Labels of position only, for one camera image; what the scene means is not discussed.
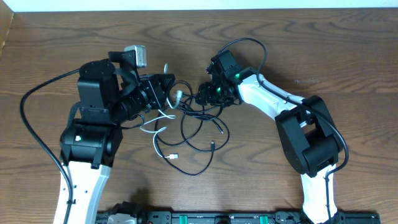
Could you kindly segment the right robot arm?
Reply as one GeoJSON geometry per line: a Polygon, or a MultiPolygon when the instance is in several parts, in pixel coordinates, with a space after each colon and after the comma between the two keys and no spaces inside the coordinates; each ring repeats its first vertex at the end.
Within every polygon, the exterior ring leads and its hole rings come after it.
{"type": "Polygon", "coordinates": [[[309,223],[338,223],[333,174],[338,154],[347,152],[325,102],[319,96],[290,94],[267,81],[258,70],[243,68],[229,50],[217,53],[206,69],[210,82],[201,84],[199,105],[255,106],[275,121],[286,159],[301,175],[303,217],[309,223]]]}

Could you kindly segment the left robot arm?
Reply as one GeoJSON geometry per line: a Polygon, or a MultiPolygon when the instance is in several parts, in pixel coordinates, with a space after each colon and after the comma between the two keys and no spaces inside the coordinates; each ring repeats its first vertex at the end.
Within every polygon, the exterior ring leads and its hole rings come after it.
{"type": "Polygon", "coordinates": [[[160,110],[175,83],[172,73],[139,75],[136,50],[79,69],[80,101],[60,136],[62,168],[54,223],[94,223],[104,187],[123,140],[122,124],[142,111],[160,110]]]}

